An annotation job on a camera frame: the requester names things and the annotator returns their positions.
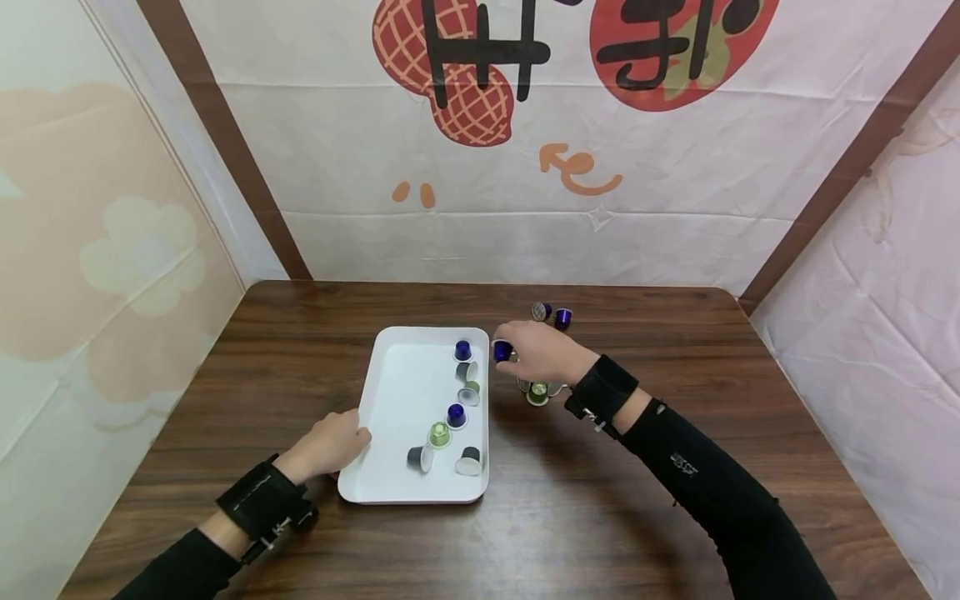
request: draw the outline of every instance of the fabric backdrop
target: fabric backdrop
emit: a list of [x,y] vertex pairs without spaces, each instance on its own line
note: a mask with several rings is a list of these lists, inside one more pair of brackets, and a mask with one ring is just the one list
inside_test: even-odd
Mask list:
[[182,4],[313,277],[738,295],[949,0]]

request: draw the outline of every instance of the metal buckle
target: metal buckle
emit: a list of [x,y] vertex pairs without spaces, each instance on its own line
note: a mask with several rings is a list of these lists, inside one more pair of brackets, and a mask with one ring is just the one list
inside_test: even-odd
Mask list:
[[587,419],[590,419],[590,422],[596,425],[595,427],[593,427],[594,433],[600,433],[601,431],[603,431],[603,428],[607,426],[607,422],[603,420],[600,421],[600,424],[597,424],[597,416],[594,415],[589,408],[583,408],[581,410],[584,411],[584,417],[586,417]]

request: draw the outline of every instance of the black wrist strap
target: black wrist strap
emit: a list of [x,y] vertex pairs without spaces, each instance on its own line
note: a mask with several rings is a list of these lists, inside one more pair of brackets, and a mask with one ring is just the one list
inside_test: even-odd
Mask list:
[[635,377],[604,354],[580,383],[573,387],[573,395],[564,408],[577,419],[593,421],[597,432],[606,431],[614,439],[619,439],[620,436],[613,429],[613,416],[633,395],[638,385]]
[[243,564],[250,564],[264,550],[273,549],[274,541],[287,525],[302,531],[316,521],[317,507],[303,498],[306,486],[294,485],[274,467],[278,456],[275,454],[254,467],[217,498],[220,510],[253,540],[253,546],[241,559]]

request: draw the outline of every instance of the white fabric wall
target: white fabric wall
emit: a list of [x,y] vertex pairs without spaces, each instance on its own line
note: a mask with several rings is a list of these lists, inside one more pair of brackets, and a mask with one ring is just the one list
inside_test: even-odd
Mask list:
[[753,321],[936,599],[960,598],[960,63]]
[[77,1],[88,6],[136,92],[177,149],[244,284],[288,278],[136,3]]
[[[950,4],[782,0],[756,52],[719,89],[644,112],[597,78],[597,3],[540,0],[536,39],[552,57],[533,67],[513,137],[470,148],[447,139],[430,100],[381,66],[379,0],[182,2],[315,278],[703,285],[734,295]],[[490,3],[492,37],[518,37],[520,6]],[[516,89],[516,66],[500,70]],[[571,193],[555,169],[540,170],[540,150],[553,143],[568,145],[564,157],[593,156],[584,184],[622,183]],[[394,202],[402,181],[409,199]],[[419,202],[424,183],[435,207]]]
[[0,281],[0,598],[51,600],[243,295],[77,0],[0,3]]

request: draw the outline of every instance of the black chinese character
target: black chinese character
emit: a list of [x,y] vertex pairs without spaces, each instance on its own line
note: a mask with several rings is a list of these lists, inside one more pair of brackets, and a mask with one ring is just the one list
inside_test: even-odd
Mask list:
[[[555,0],[567,6],[577,6],[583,0]],[[434,0],[420,0],[423,11],[423,33],[426,54],[430,60],[434,97],[439,108],[446,108],[445,64],[473,64],[477,70],[477,85],[486,89],[490,84],[490,65],[518,64],[519,76],[516,98],[523,102],[530,94],[533,65],[550,60],[550,47],[534,40],[537,0],[523,0],[520,14],[520,39],[490,39],[490,14],[487,5],[477,7],[477,37],[473,39],[446,39],[437,28]]]
[[[667,22],[670,17],[676,16],[684,8],[685,0],[624,0],[620,9],[620,19],[624,23],[653,23],[660,24],[660,32],[655,39],[628,41],[604,46],[597,52],[597,62],[609,64],[611,62],[627,61],[616,72],[616,84],[629,91],[655,89],[666,79],[666,71],[670,66],[670,57],[683,54],[690,49],[688,37],[671,37]],[[707,56],[707,39],[710,33],[710,18],[713,13],[713,0],[700,0],[700,11],[697,15],[697,28],[693,37],[693,51],[690,56],[691,80],[699,79],[704,68],[704,59]],[[630,60],[657,59],[659,66],[657,75],[649,80],[635,80],[630,78],[633,64]]]

